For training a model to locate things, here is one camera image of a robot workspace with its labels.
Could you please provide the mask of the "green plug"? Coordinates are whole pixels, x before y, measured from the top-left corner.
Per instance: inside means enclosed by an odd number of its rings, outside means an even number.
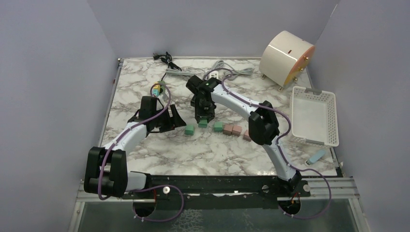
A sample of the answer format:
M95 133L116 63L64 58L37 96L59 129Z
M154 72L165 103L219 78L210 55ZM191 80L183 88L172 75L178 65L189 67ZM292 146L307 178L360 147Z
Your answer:
M199 128L207 128L207 126L208 126L208 121L207 121L207 119L201 119L201 120L198 122L198 127L199 127Z
M214 132L223 132L223 123L219 121L215 122L213 129Z
M195 127L193 125L186 125L184 129L184 134L192 136L195 133Z

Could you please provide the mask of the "pink plug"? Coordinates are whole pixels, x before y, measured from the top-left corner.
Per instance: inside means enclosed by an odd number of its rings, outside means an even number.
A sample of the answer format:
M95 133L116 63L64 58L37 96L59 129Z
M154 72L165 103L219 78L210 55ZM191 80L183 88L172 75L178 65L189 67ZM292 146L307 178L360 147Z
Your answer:
M232 135L239 137L242 132L242 127L239 125L233 125Z
M252 141L250 135L249 135L249 130L245 130L244 134L243 134L243 139L246 141Z
M230 124L225 124L223 126L223 130L222 133L225 135L232 135L232 131L233 131L233 125Z

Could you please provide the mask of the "blue plug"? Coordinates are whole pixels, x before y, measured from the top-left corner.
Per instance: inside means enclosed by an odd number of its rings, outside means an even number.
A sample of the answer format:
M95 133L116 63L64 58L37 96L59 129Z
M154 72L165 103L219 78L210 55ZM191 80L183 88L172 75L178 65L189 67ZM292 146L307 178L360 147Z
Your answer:
M152 93L152 95L155 96L155 97L157 97L157 96L160 95L160 92L159 92L157 89L153 89L151 93Z

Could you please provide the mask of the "green power strip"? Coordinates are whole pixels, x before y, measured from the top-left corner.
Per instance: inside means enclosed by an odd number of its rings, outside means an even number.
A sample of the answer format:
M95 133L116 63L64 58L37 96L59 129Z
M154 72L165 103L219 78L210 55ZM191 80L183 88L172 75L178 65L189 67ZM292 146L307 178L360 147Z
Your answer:
M158 85L157 89L158 89L158 96L159 96L159 95L165 93L165 91L166 91L166 89L165 89L166 83L165 83L164 81L159 81L158 83L159 83L159 85Z

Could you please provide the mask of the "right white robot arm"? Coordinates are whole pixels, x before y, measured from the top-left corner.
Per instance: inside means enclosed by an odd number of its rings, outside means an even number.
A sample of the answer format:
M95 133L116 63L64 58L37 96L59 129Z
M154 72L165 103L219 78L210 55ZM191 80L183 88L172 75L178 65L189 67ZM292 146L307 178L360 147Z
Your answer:
M279 122L272 104L268 101L258 103L230 91L224 83L216 78L202 80L192 76L186 87L193 93L191 105L194 107L197 123L209 123L215 117L217 104L221 104L238 113L248 121L248 133L253 142L261 145L271 159L279 179L279 191L286 197L298 191L302 177L290 163L285 152Z

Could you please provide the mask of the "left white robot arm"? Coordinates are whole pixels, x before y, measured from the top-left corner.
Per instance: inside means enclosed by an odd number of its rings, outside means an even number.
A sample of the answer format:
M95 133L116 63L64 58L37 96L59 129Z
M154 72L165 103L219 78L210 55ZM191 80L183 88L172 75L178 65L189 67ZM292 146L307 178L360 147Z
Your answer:
M125 129L103 147L92 147L83 183L84 191L97 194L101 199L122 197L134 191L139 198L147 198L152 192L151 176L129 171L127 155L151 133L164 133L186 126L175 105L157 108L159 99L144 96L140 109L128 120Z

